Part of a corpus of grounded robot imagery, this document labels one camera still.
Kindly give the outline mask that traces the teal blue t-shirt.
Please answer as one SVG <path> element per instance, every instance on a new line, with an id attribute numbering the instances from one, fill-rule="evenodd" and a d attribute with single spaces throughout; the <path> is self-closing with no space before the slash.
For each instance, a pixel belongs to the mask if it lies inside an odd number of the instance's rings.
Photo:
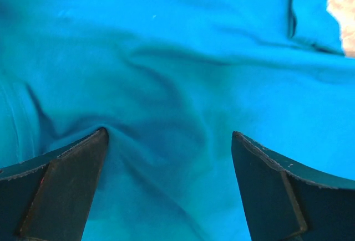
<path id="1" fill-rule="evenodd" d="M 109 133 L 84 240 L 249 240 L 239 131 L 354 178 L 326 0 L 1 0 L 1 166 Z"/>

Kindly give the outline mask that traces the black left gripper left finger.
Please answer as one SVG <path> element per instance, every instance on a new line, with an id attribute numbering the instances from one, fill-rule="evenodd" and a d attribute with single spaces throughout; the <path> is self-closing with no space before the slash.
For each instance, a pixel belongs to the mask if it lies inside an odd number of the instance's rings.
<path id="1" fill-rule="evenodd" d="M 108 133 L 1 168 L 1 240 L 81 240 L 103 168 Z"/>

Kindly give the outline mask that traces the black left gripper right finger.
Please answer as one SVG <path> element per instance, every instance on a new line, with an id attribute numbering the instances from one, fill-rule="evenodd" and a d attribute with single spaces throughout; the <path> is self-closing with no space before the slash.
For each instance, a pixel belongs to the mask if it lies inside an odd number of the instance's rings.
<path id="1" fill-rule="evenodd" d="M 354 240 L 354 181 L 232 134 L 232 159 L 252 240 Z"/>

